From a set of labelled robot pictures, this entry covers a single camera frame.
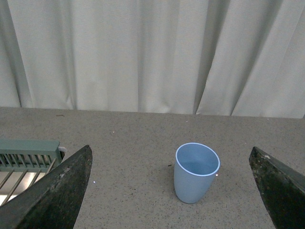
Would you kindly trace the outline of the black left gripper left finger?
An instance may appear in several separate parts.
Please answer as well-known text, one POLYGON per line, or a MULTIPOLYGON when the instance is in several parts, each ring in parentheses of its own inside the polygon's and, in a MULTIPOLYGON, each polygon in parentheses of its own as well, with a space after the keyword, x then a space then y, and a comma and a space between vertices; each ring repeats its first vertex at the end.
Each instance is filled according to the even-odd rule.
POLYGON ((90 178, 92 150, 84 146, 0 208, 2 229, 72 229, 90 178))

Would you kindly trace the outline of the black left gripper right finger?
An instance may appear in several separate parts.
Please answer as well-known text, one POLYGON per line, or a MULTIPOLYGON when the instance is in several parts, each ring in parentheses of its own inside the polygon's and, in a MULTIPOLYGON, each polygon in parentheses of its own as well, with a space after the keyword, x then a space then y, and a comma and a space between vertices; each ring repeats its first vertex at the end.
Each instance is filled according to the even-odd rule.
POLYGON ((277 229, 305 227, 305 176, 253 147, 249 164, 264 206, 277 229))

